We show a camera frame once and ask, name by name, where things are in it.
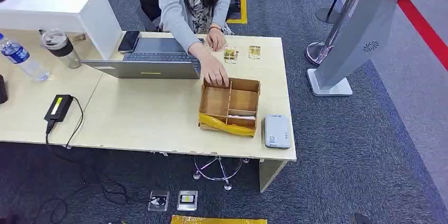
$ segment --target yellow tape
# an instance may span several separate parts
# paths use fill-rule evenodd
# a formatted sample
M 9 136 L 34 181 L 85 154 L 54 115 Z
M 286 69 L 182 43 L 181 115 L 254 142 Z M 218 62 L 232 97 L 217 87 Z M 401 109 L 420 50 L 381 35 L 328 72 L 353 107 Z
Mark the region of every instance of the yellow tape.
M 254 129 L 250 129 L 250 128 L 238 126 L 238 125 L 226 125 L 222 121 L 220 121 L 214 117 L 204 115 L 202 113 L 199 113 L 199 122 L 202 124 L 211 126 L 213 128 L 216 128 L 218 130 L 222 130 L 227 133 L 232 133 L 232 134 L 241 135 L 241 136 L 254 136 L 255 135 Z
M 247 0 L 241 1 L 241 19 L 228 19 L 227 23 L 247 24 Z
M 216 219 L 173 215 L 171 224 L 267 224 L 267 220 Z

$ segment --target red floor stripe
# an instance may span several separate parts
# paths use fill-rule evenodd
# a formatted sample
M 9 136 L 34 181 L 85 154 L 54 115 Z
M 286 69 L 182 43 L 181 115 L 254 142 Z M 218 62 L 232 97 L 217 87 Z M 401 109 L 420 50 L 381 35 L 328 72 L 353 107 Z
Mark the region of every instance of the red floor stripe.
M 412 23 L 415 30 L 417 30 L 425 43 L 434 52 L 445 69 L 448 70 L 448 46 L 446 46 L 440 36 L 437 35 L 410 0 L 398 0 L 398 5 Z

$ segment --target gold packet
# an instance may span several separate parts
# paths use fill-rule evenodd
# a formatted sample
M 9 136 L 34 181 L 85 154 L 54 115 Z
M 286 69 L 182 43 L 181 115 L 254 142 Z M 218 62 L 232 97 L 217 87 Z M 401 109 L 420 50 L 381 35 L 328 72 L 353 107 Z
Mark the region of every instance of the gold packet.
M 249 58 L 260 59 L 261 56 L 262 56 L 262 52 L 261 52 L 260 46 L 249 46 Z
M 236 64 L 238 59 L 238 51 L 235 47 L 226 47 L 224 49 L 224 62 Z

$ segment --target cardboard box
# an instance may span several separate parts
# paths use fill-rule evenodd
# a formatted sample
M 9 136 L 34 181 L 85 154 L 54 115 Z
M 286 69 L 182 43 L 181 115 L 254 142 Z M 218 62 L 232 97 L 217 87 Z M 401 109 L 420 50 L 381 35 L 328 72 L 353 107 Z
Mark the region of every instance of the cardboard box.
M 211 85 L 204 80 L 199 113 L 218 119 L 225 125 L 249 128 L 255 134 L 259 95 L 260 82 L 257 80 L 230 78 L 228 87 Z M 255 117 L 255 119 L 232 116 Z M 201 121 L 199 126 L 201 129 L 220 130 Z

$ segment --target woman's arm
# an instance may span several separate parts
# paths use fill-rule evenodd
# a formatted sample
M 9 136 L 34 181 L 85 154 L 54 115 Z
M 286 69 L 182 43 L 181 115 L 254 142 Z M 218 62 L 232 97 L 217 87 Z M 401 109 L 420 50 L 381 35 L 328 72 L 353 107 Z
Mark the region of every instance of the woman's arm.
M 188 52 L 189 47 L 199 40 L 188 25 L 188 19 L 185 19 L 182 14 L 180 3 L 179 0 L 158 0 L 159 7 L 162 10 L 163 28 L 170 31 L 184 50 Z
M 221 62 L 210 54 L 194 35 L 182 14 L 179 0 L 158 0 L 162 10 L 163 27 L 169 30 L 184 50 L 201 62 L 201 73 L 208 83 L 229 85 L 229 77 Z
M 218 0 L 214 6 L 212 23 L 224 29 L 226 23 L 227 11 L 229 11 L 230 0 Z

